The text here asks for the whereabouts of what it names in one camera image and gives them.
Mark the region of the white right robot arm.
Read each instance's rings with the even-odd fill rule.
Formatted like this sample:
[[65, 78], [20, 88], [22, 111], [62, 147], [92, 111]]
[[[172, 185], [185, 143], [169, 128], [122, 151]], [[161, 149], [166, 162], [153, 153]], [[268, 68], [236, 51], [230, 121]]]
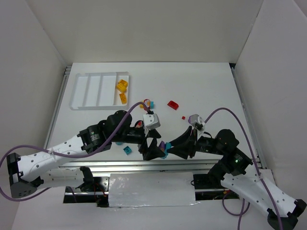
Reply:
[[170, 142], [168, 153], [183, 159], [194, 157], [196, 152], [221, 155], [222, 158], [207, 174], [194, 177], [194, 184], [207, 180], [215, 187], [230, 189], [245, 199], [264, 216], [275, 230], [292, 230], [307, 204], [280, 190], [263, 175], [259, 175], [252, 160], [239, 148], [239, 141], [229, 129], [222, 129], [216, 137], [197, 137], [191, 126], [177, 139]]

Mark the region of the yellow round printed lego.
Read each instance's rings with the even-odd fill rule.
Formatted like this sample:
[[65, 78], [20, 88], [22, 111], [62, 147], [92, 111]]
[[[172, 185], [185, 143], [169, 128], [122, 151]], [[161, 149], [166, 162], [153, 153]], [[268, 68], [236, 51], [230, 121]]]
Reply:
[[127, 90], [127, 87], [126, 87], [124, 84], [122, 84], [122, 83], [118, 83], [118, 84], [116, 85], [116, 88], [117, 88], [121, 93], [125, 93], [126, 90]]

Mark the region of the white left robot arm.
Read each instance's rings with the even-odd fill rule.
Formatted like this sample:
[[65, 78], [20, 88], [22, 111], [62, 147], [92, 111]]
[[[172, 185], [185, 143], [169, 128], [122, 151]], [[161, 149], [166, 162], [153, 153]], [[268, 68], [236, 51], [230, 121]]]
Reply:
[[6, 157], [11, 199], [27, 200], [38, 189], [70, 186], [81, 191], [91, 189], [96, 182], [89, 167], [61, 169], [76, 159], [90, 157], [111, 148], [112, 143], [136, 144], [143, 160], [150, 161], [165, 154], [157, 146], [161, 136], [158, 115], [152, 111], [143, 115], [141, 126], [131, 125], [132, 116], [124, 110], [80, 131], [71, 139], [37, 153], [20, 156], [11, 151]]

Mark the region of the teal lego brick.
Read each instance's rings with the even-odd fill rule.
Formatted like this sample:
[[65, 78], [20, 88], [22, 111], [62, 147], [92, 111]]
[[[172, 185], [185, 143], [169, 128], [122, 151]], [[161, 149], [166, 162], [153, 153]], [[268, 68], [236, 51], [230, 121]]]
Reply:
[[[169, 142], [165, 142], [165, 143], [166, 143], [166, 148], [165, 148], [165, 150], [166, 150], [166, 152], [167, 152], [170, 148], [172, 148], [172, 145], [171, 145]], [[166, 155], [164, 154], [164, 156], [161, 157], [161, 159], [165, 159], [167, 156], [168, 156], [168, 152], [167, 152]]]

